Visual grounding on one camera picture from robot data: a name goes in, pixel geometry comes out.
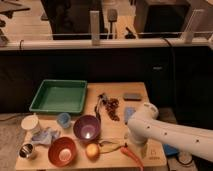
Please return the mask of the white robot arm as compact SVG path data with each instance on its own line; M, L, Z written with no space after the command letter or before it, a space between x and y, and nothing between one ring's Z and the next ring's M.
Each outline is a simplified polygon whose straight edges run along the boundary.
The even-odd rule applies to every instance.
M129 118L127 127L135 144L151 138L213 162L213 130L159 121L158 114L155 105L144 102Z

